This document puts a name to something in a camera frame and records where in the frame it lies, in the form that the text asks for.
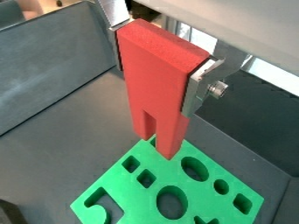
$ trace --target oval hole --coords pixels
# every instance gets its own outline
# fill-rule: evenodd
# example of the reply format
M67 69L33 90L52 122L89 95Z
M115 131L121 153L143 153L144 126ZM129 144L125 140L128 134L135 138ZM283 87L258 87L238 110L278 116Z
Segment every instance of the oval hole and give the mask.
M196 181L205 181L209 177L209 172L205 165L193 157L185 157L181 160L181 169L185 174Z
M218 179L213 182L213 188L215 188L215 191L222 195L230 192L230 185L223 179Z
M180 219L188 207L188 201L183 190L173 185L164 187L157 193L156 207L165 219Z

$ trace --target slot in red block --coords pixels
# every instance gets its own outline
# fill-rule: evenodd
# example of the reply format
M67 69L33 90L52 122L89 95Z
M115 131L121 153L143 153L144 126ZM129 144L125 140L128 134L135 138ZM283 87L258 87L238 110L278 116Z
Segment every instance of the slot in red block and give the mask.
M168 159L181 147L189 119L181 115L191 72L209 57L197 46L143 19L116 32L136 134L156 134Z

